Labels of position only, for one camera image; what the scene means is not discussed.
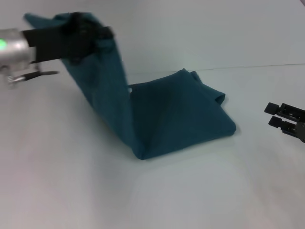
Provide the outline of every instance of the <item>white table surface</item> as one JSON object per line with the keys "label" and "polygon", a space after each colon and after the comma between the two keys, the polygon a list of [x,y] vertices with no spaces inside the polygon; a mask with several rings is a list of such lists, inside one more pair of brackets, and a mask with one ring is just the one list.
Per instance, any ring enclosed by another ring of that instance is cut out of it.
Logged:
{"label": "white table surface", "polygon": [[[305,144],[268,102],[305,108],[305,66],[199,71],[227,94],[232,137],[141,161],[56,76],[0,85],[1,229],[303,229]],[[130,83],[171,73],[139,74]]]}

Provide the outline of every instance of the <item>folded fabric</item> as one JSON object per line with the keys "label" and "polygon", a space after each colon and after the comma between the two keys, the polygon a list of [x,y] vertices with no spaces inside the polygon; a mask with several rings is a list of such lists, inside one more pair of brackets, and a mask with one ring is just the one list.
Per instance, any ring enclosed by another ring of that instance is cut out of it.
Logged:
{"label": "folded fabric", "polygon": [[[46,19],[26,14],[34,28],[65,23],[70,14]],[[90,13],[83,17],[97,22]],[[139,159],[233,135],[236,127],[220,107],[225,94],[185,69],[148,83],[128,86],[114,39],[97,40],[101,52],[71,65],[62,60],[84,96]]]}

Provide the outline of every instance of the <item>green light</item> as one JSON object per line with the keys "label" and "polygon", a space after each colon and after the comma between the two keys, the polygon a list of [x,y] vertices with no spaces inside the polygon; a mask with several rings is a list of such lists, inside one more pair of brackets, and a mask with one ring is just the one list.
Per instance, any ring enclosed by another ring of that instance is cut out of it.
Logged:
{"label": "green light", "polygon": [[7,45],[6,41],[3,39],[0,39],[0,50],[5,49],[6,45]]}

